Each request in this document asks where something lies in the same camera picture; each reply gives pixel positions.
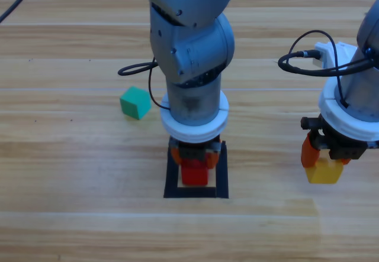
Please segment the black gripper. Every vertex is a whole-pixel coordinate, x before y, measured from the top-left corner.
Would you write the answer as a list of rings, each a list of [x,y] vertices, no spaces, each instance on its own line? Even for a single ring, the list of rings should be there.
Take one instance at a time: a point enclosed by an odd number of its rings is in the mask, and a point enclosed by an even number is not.
[[[316,164],[321,150],[329,150],[332,160],[341,160],[347,165],[351,160],[359,159],[367,149],[367,142],[355,140],[337,132],[319,115],[317,118],[302,117],[303,130],[309,130],[301,147],[301,163],[304,168]]]
[[[205,159],[207,168],[213,169],[219,162],[221,152],[220,137],[202,143],[187,143],[170,137],[172,158],[177,165],[182,164],[182,159]]]

